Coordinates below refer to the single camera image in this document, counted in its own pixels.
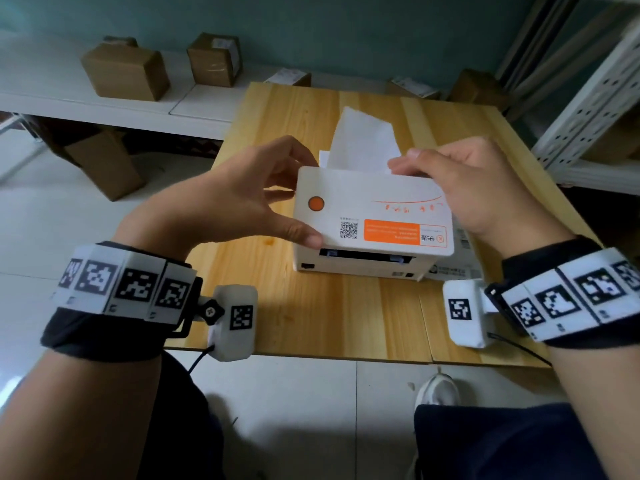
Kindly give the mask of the person's left hand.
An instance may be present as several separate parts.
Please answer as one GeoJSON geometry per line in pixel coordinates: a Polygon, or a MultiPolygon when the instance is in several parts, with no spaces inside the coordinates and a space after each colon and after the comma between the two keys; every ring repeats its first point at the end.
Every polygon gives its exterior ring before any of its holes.
{"type": "Polygon", "coordinates": [[[270,204],[295,196],[304,166],[318,163],[292,136],[249,146],[142,202],[123,218],[110,241],[185,261],[203,243],[268,236],[265,217],[277,214],[270,204]]]}

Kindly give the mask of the person's right hand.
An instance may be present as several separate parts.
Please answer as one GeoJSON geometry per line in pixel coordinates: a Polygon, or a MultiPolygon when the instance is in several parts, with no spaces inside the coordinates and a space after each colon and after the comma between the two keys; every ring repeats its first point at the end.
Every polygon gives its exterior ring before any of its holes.
{"type": "Polygon", "coordinates": [[[411,148],[395,159],[443,159],[441,187],[460,224],[502,258],[576,238],[528,190],[500,146],[469,137],[436,149],[411,148]]]}

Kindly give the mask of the white label printer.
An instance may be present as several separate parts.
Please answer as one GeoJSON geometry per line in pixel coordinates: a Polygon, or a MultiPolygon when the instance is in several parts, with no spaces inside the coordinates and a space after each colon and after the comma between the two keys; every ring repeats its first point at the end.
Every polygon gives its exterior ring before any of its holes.
{"type": "Polygon", "coordinates": [[[319,250],[293,246],[297,272],[420,281],[454,254],[451,209],[430,178],[303,167],[293,217],[323,237],[319,250]]]}

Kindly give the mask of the person's left forearm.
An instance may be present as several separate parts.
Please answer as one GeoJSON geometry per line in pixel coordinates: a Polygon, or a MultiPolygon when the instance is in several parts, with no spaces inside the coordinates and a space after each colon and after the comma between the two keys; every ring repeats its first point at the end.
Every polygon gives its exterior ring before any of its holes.
{"type": "Polygon", "coordinates": [[[0,480],[135,480],[161,365],[44,352],[0,414],[0,480]]]}

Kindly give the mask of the person's right forearm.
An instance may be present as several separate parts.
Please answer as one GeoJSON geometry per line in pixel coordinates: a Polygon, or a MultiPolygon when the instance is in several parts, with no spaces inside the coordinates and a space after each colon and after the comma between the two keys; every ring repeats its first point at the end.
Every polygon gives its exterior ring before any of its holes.
{"type": "Polygon", "coordinates": [[[640,344],[548,353],[609,480],[640,480],[640,344]]]}

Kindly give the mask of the white label paper strip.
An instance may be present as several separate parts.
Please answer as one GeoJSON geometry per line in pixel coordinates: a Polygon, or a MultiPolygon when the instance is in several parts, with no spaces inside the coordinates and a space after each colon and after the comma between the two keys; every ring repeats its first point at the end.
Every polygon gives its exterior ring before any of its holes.
{"type": "Polygon", "coordinates": [[[401,156],[391,123],[346,106],[319,166],[364,173],[390,174],[388,161],[401,156]]]}

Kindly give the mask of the flat labelled cardboard box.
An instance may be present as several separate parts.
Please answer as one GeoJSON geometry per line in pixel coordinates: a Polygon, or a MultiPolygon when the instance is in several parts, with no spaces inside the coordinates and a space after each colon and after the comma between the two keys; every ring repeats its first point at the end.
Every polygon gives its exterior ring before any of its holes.
{"type": "Polygon", "coordinates": [[[310,72],[294,68],[281,68],[268,77],[264,82],[284,86],[310,88],[312,86],[312,74],[310,72]]]}
{"type": "Polygon", "coordinates": [[[410,77],[396,76],[386,81],[385,94],[419,98],[421,100],[440,100],[442,92],[410,77]]]}

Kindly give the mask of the dark cardboard box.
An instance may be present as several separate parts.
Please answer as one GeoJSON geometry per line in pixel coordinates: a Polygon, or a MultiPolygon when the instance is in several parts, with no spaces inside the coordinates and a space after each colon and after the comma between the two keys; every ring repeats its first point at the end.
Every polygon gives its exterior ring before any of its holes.
{"type": "Polygon", "coordinates": [[[503,112],[510,106],[508,92],[491,73],[464,69],[460,72],[448,102],[489,105],[503,112]]]}

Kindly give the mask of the white marker wristband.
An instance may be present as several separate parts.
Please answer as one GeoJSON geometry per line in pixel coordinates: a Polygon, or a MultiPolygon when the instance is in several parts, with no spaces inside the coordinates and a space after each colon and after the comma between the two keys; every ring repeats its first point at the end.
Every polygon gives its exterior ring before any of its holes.
{"type": "Polygon", "coordinates": [[[516,285],[492,283],[484,295],[533,341],[546,342],[640,314],[640,270],[607,248],[516,285]]]}
{"type": "Polygon", "coordinates": [[[52,295],[56,306],[137,319],[178,329],[196,270],[139,251],[105,244],[74,250],[52,295]]]}

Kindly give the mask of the white metal shelving rack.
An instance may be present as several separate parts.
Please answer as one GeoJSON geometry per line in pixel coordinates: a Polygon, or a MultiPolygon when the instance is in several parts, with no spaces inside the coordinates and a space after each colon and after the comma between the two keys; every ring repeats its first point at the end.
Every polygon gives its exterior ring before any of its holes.
{"type": "Polygon", "coordinates": [[[589,161],[640,109],[640,0],[535,0],[495,73],[556,183],[640,196],[640,161],[589,161]]]}

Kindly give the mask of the small labelled cardboard box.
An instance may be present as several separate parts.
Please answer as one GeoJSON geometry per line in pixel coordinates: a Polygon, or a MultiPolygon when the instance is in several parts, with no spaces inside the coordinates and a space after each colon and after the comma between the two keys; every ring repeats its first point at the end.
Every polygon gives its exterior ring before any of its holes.
{"type": "Polygon", "coordinates": [[[202,32],[187,53],[196,84],[232,88],[243,69],[239,38],[202,32]]]}

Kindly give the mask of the tall cardboard box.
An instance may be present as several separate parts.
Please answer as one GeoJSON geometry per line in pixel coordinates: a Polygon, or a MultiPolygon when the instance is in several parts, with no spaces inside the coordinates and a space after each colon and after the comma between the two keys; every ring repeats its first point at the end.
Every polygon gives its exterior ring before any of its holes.
{"type": "Polygon", "coordinates": [[[118,201],[147,183],[114,130],[94,128],[62,148],[109,201],[118,201]]]}

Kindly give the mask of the cardboard box on rack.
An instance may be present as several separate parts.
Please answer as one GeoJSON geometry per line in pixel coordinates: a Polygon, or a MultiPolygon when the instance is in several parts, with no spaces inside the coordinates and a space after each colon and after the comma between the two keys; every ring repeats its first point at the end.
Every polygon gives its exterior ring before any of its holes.
{"type": "Polygon", "coordinates": [[[640,104],[617,120],[581,158],[610,165],[640,160],[640,104]]]}

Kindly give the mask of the white shoe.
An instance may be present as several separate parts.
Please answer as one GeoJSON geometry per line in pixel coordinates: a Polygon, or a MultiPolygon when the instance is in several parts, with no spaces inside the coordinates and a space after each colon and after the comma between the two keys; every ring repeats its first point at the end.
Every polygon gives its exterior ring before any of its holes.
{"type": "Polygon", "coordinates": [[[418,389],[414,409],[422,405],[460,406],[460,391],[456,382],[441,372],[434,374],[418,389]]]}

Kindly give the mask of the person's left leg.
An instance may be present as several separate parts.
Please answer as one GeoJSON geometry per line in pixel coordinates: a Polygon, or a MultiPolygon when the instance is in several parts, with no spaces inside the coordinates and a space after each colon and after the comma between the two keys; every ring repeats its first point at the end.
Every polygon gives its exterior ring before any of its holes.
{"type": "Polygon", "coordinates": [[[137,480],[225,480],[218,417],[184,366],[163,352],[137,480]]]}

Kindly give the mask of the person's leg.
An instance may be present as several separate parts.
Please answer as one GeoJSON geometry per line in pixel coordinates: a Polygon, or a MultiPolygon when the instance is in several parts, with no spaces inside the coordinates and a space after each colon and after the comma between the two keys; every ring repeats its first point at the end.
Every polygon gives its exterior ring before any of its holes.
{"type": "Polygon", "coordinates": [[[184,366],[163,352],[137,480],[225,480],[218,417],[184,366]]]}
{"type": "Polygon", "coordinates": [[[420,405],[413,421],[416,479],[608,480],[568,403],[420,405]]]}

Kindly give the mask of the large plain cardboard box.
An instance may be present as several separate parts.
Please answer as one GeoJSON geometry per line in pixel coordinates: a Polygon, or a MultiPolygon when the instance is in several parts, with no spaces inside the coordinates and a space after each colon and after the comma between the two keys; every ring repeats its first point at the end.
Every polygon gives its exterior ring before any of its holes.
{"type": "Polygon", "coordinates": [[[81,65],[103,98],[158,102],[171,88],[158,50],[101,43],[81,57],[81,65]]]}

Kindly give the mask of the white bench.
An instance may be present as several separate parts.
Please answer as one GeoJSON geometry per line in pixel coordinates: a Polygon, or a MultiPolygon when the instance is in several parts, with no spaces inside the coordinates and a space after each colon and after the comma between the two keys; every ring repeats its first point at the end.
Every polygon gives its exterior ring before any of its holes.
{"type": "Polygon", "coordinates": [[[224,140],[252,83],[278,67],[246,63],[233,88],[196,84],[185,51],[162,51],[170,89],[158,102],[96,94],[81,56],[96,42],[0,30],[0,111],[224,140]]]}

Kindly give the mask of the person's right leg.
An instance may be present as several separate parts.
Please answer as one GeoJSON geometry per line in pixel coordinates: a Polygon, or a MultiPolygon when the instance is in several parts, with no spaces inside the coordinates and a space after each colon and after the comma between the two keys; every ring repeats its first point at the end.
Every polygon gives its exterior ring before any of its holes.
{"type": "Polygon", "coordinates": [[[568,403],[420,405],[413,421],[416,479],[608,480],[568,403]]]}

